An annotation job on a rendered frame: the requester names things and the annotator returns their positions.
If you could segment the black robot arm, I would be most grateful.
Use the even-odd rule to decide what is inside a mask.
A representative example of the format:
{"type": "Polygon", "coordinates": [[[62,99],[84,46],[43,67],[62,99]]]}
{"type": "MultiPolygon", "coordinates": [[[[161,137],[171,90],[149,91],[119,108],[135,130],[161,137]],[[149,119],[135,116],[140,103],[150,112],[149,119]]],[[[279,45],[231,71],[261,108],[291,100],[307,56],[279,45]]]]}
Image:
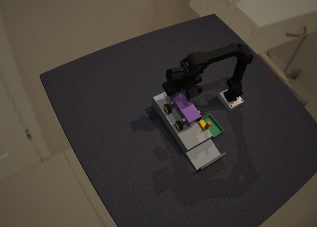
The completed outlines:
{"type": "MultiPolygon", "coordinates": [[[[191,82],[198,76],[198,74],[203,74],[203,70],[206,69],[209,64],[232,56],[237,57],[237,63],[233,76],[231,78],[227,78],[226,83],[229,89],[224,92],[224,95],[228,102],[237,101],[237,97],[239,98],[239,96],[243,94],[241,80],[244,75],[245,68],[254,58],[249,48],[240,43],[232,43],[229,46],[210,52],[190,53],[180,62],[180,67],[171,68],[166,71],[166,78],[169,83],[184,80],[191,82]],[[188,62],[189,66],[187,66],[186,62],[188,62]]],[[[196,81],[192,84],[186,84],[183,87],[188,99],[196,97],[203,92],[203,88],[196,85],[196,81]]]]}

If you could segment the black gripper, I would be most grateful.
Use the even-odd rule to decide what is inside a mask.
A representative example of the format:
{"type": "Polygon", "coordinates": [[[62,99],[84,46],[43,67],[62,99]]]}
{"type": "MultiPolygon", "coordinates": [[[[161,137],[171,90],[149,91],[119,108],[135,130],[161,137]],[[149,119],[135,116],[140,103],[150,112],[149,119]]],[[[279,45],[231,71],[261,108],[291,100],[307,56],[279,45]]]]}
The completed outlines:
{"type": "Polygon", "coordinates": [[[194,81],[196,81],[196,84],[198,84],[202,81],[202,77],[200,76],[200,74],[198,74],[198,76],[191,82],[184,80],[184,81],[169,83],[168,81],[166,81],[162,84],[162,87],[168,96],[172,96],[175,93],[182,91],[182,88],[184,88],[183,87],[184,85],[191,84],[194,81]]]}

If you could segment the green tray floor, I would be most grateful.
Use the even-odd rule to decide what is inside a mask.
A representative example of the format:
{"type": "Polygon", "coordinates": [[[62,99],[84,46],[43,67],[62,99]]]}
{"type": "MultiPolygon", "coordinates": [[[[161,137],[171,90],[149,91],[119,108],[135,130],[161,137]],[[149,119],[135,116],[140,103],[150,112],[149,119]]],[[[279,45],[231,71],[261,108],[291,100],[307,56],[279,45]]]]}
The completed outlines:
{"type": "Polygon", "coordinates": [[[208,116],[207,118],[205,118],[204,120],[203,120],[205,123],[207,123],[207,122],[211,122],[211,125],[209,126],[209,131],[211,132],[211,134],[213,135],[213,136],[216,136],[218,133],[220,133],[221,132],[221,130],[218,128],[218,126],[213,122],[213,120],[212,119],[210,119],[210,117],[208,116]]]}

